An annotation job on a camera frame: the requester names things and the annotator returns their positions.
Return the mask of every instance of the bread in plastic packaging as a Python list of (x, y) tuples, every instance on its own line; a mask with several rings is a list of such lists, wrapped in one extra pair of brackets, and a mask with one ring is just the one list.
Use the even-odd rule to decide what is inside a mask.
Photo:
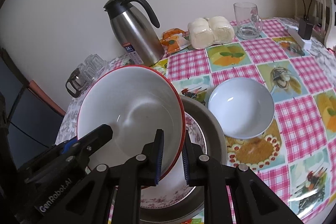
[(197, 18), (188, 24), (189, 40), (195, 49), (203, 49), (214, 44), (212, 31), (208, 21), (204, 18)]
[(235, 31), (225, 17), (212, 17), (208, 23), (212, 30), (214, 44), (229, 43), (235, 37)]

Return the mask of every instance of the thermos label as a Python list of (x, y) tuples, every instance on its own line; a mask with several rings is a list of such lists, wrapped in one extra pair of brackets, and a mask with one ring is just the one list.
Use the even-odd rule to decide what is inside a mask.
[(125, 44), (123, 44), (123, 47), (125, 48), (129, 57), (133, 60), (133, 62), (136, 65), (143, 64), (142, 59), (140, 58), (139, 54), (135, 51), (135, 49), (134, 49), (134, 47), (132, 46), (131, 43), (125, 43)]

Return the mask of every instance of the red-rimmed bowl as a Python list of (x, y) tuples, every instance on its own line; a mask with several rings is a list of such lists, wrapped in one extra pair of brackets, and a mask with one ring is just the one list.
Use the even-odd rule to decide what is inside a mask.
[(118, 68), (91, 87), (79, 110), (78, 139), (102, 124), (111, 126), (113, 137), (91, 155), (91, 169), (101, 163), (120, 165), (140, 154), (158, 128), (165, 136), (160, 179), (179, 158), (185, 137), (183, 104), (169, 80), (151, 68)]

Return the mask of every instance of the thermos lid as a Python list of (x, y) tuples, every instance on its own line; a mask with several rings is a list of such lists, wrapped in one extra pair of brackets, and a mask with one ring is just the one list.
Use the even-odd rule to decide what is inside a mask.
[(133, 7), (131, 3), (122, 3), (123, 1), (124, 0), (109, 0), (106, 2), (104, 9), (109, 14), (110, 20)]

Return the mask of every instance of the table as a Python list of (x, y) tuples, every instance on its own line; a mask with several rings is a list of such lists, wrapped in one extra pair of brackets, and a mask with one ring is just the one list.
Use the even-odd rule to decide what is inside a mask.
[[(302, 50), (288, 34), (288, 26), (298, 23), (288, 18), (267, 19), (257, 39), (235, 37), (229, 44), (204, 50), (189, 47), (165, 54), (153, 67), (179, 93), (194, 96), (206, 106), (212, 90), (234, 77), (252, 78), (273, 90), (275, 117), (256, 141), (261, 152), (251, 159), (247, 151), (255, 148), (254, 143), (226, 137), (228, 164), (248, 164), (306, 222), (336, 197), (336, 59), (315, 37), (311, 49)], [(123, 55), (110, 61), (106, 71), (129, 63)], [(285, 89), (283, 82), (271, 80), (271, 75), (280, 73), (290, 79)], [(75, 136), (85, 94), (69, 105), (56, 144)], [(303, 198), (312, 190), (314, 195)], [(203, 222), (204, 215), (191, 221)]]

